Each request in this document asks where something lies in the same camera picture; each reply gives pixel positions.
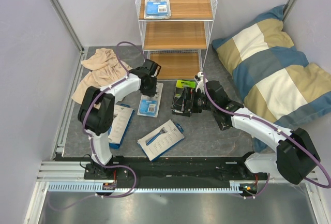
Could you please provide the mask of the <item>Gillette razor white card pack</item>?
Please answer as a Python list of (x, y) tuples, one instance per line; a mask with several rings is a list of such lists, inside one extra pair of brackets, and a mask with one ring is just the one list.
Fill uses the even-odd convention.
[(163, 83), (157, 83), (156, 94), (153, 97), (142, 95), (137, 115), (156, 118), (161, 103), (162, 90)]

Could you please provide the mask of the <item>blue Gillette razor blister pack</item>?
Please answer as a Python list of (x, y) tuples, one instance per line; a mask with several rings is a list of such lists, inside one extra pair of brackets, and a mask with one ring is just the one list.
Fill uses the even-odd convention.
[(171, 17), (170, 0), (145, 0), (145, 20), (166, 20)]

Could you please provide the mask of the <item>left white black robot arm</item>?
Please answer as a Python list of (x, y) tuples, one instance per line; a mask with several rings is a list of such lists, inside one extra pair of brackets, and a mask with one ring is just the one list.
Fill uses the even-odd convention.
[(110, 178), (114, 171), (109, 163), (112, 153), (108, 130), (113, 123), (115, 104), (136, 91), (145, 96), (154, 96), (160, 71), (161, 65), (147, 59), (142, 66), (127, 70), (127, 74), (120, 80), (101, 88), (90, 86), (86, 90), (78, 120), (88, 136), (92, 160), (97, 163), (95, 172), (102, 179)]

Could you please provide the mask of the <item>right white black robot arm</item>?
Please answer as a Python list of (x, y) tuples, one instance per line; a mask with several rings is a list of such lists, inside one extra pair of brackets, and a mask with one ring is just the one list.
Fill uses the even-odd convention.
[(211, 111), (220, 130), (236, 128), (259, 139), (273, 154), (248, 153), (237, 166), (238, 176), (249, 179), (257, 173), (282, 176), (299, 184), (320, 161), (309, 134), (301, 129), (290, 130), (274, 125), (231, 100), (218, 81), (178, 80), (174, 91), (172, 113), (190, 117)]

